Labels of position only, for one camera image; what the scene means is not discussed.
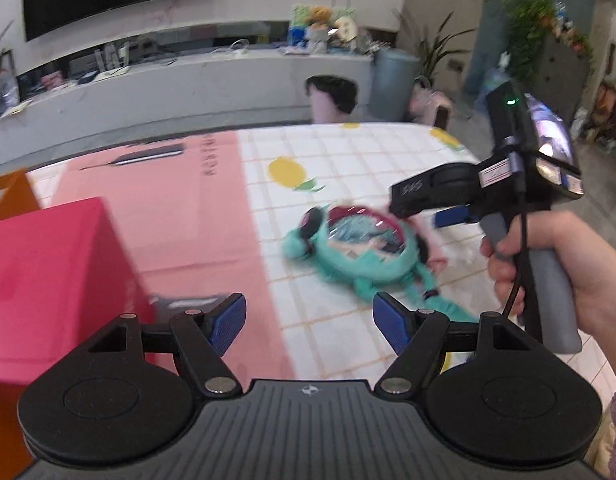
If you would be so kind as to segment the person's right hand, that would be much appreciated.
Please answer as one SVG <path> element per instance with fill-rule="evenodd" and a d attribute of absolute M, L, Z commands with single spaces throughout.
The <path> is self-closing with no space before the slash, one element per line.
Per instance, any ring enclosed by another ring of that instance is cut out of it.
<path fill-rule="evenodd" d="M 482 240 L 480 251 L 494 280 L 499 300 L 508 299 L 517 275 L 512 259 L 523 248 L 534 258 L 532 276 L 546 270 L 556 284 L 548 291 L 548 278 L 537 278 L 538 298 L 554 300 L 556 311 L 549 326 L 570 330 L 576 326 L 593 336 L 616 376 L 616 250 L 569 211 L 538 211 L 516 217 L 497 243 Z"/>

